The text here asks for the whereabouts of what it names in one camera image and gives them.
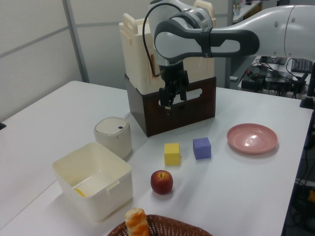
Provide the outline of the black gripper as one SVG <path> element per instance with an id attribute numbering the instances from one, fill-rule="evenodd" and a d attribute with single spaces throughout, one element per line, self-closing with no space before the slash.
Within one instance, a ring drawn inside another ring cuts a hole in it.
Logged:
<path id="1" fill-rule="evenodd" d="M 183 62 L 171 65 L 160 65 L 160 75 L 165 86 L 159 89 L 160 105 L 169 115 L 174 115 L 173 101 L 175 95 L 180 94 L 182 101 L 187 101 L 187 88 L 189 86 L 188 73 L 184 70 Z"/>

